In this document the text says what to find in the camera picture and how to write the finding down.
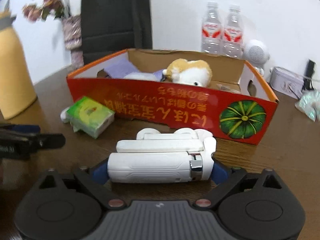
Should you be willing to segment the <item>white tin box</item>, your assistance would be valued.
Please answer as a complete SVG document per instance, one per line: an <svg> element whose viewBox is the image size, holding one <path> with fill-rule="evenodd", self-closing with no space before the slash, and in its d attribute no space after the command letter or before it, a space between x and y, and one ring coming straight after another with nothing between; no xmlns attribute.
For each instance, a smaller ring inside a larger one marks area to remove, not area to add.
<svg viewBox="0 0 320 240"><path fill-rule="evenodd" d="M273 67L270 72L270 86L273 90L300 99L304 86L302 76L282 67Z"/></svg>

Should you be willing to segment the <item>dried pink flowers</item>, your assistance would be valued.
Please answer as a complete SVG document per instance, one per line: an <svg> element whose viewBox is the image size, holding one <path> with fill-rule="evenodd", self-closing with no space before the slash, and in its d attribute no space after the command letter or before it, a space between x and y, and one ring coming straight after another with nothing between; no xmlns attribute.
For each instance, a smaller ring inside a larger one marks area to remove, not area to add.
<svg viewBox="0 0 320 240"><path fill-rule="evenodd" d="M42 0L42 4L30 3L22 8L22 13L30 22L36 22L38 20L46 21L48 16L63 20L72 15L70 0Z"/></svg>

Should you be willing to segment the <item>yellow thermos bottle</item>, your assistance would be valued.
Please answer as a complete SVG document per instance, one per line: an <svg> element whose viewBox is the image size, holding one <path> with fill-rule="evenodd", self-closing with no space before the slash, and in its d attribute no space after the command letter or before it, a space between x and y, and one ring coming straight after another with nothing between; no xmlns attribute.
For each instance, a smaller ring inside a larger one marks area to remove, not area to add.
<svg viewBox="0 0 320 240"><path fill-rule="evenodd" d="M22 44L12 24L16 16L11 14L7 1L1 12L0 75L1 114L9 120L25 111L37 100Z"/></svg>

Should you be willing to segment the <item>left water bottle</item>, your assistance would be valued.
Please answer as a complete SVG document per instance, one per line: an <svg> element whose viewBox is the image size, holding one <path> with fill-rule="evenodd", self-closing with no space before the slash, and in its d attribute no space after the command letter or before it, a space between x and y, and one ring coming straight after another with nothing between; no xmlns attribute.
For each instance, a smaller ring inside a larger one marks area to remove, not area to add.
<svg viewBox="0 0 320 240"><path fill-rule="evenodd" d="M219 55L222 40L222 23L216 2L207 3L207 12L202 22L202 45L204 53Z"/></svg>

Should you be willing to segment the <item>teal crumpled plastic bag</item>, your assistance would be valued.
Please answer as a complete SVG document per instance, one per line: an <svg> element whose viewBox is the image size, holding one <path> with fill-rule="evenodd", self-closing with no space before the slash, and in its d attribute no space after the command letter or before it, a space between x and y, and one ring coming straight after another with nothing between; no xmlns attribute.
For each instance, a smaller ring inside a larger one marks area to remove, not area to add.
<svg viewBox="0 0 320 240"><path fill-rule="evenodd" d="M295 108L304 113L310 120L319 121L319 90L308 90L295 103Z"/></svg>

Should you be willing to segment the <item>patterned flower vase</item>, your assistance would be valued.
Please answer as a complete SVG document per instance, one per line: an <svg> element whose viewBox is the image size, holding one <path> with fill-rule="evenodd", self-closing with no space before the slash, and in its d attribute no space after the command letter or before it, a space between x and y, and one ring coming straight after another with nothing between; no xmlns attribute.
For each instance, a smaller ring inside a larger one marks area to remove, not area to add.
<svg viewBox="0 0 320 240"><path fill-rule="evenodd" d="M71 16L62 20L62 29L66 50L71 52L73 69L84 66L81 34L81 15Z"/></svg>

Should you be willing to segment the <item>purple towel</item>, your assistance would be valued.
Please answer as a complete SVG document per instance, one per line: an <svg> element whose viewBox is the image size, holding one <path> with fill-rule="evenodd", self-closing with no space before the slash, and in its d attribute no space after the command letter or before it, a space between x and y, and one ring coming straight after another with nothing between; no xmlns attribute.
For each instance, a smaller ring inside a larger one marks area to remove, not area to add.
<svg viewBox="0 0 320 240"><path fill-rule="evenodd" d="M154 73L140 71L134 64L127 59L119 60L104 68L108 77L113 79L146 80L161 82L165 79L163 70Z"/></svg>

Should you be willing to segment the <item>right water bottle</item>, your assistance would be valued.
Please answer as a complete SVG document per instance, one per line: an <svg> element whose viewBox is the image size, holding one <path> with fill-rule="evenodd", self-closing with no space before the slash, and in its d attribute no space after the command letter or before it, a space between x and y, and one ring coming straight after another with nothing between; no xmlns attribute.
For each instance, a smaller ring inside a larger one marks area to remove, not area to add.
<svg viewBox="0 0 320 240"><path fill-rule="evenodd" d="M240 59L242 56L242 43L244 28L238 5L231 5L223 25L222 53L225 56Z"/></svg>

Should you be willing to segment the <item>water bottle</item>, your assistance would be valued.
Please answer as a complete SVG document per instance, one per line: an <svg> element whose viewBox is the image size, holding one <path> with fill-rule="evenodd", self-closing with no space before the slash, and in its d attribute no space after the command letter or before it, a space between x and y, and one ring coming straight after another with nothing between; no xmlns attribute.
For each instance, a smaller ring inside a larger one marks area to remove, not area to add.
<svg viewBox="0 0 320 240"><path fill-rule="evenodd" d="M222 23L216 2L207 3L207 12L202 22L202 45L204 53L219 55L222 40Z"/></svg>
<svg viewBox="0 0 320 240"><path fill-rule="evenodd" d="M231 5L223 25L222 53L225 56L240 59L242 56L242 43L244 28L238 5Z"/></svg>

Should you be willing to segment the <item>white round speaker robot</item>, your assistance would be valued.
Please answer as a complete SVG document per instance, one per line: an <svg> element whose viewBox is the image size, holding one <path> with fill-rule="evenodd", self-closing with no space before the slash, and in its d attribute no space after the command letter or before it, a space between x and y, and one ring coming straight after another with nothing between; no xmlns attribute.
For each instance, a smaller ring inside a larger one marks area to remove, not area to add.
<svg viewBox="0 0 320 240"><path fill-rule="evenodd" d="M262 41L249 40L243 48L242 58L248 61L260 75L264 76L264 65L270 59L270 54Z"/></svg>

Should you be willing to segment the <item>black paper bag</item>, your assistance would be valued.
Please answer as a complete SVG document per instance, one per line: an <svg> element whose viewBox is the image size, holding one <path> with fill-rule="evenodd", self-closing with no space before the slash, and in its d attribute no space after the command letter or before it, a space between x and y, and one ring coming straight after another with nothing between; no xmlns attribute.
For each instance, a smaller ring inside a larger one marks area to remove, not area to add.
<svg viewBox="0 0 320 240"><path fill-rule="evenodd" d="M84 63L128 48L151 49L150 0L81 0Z"/></svg>

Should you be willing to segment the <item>red orange cardboard box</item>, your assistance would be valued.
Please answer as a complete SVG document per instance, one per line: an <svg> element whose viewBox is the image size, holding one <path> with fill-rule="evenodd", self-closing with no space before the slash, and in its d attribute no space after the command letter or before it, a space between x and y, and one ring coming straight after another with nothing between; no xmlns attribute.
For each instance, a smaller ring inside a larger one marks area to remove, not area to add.
<svg viewBox="0 0 320 240"><path fill-rule="evenodd" d="M126 61L142 72L160 72L177 59L206 61L213 72L210 86L99 75ZM279 102L247 61L196 51L126 49L71 72L66 80L74 101L87 96L124 118L172 128L202 128L218 138L253 145L262 139Z"/></svg>

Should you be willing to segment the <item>yellow white plush toy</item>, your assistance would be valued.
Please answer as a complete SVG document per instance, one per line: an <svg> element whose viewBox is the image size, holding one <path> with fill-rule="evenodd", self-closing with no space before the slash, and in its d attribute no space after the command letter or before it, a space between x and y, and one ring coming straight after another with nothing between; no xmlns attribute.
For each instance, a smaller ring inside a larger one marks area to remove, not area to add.
<svg viewBox="0 0 320 240"><path fill-rule="evenodd" d="M163 70L163 75L172 83L208 87L213 77L213 72L206 61L176 59Z"/></svg>

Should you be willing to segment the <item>white tissue pack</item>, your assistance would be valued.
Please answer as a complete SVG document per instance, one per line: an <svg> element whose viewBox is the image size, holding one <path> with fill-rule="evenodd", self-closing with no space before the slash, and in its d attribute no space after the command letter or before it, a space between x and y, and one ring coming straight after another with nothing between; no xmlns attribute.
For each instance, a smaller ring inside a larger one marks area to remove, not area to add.
<svg viewBox="0 0 320 240"><path fill-rule="evenodd" d="M71 114L68 113L69 109L70 107L65 108L60 114L60 119L65 124L70 123L72 120Z"/></svg>

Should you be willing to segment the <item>white water filter device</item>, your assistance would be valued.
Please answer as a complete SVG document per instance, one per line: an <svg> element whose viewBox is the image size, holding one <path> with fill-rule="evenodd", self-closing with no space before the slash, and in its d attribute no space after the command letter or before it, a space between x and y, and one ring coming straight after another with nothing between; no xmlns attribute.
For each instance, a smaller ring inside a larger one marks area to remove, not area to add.
<svg viewBox="0 0 320 240"><path fill-rule="evenodd" d="M208 180L216 139L205 129L161 133L144 128L134 140L120 140L107 162L114 183L185 183Z"/></svg>

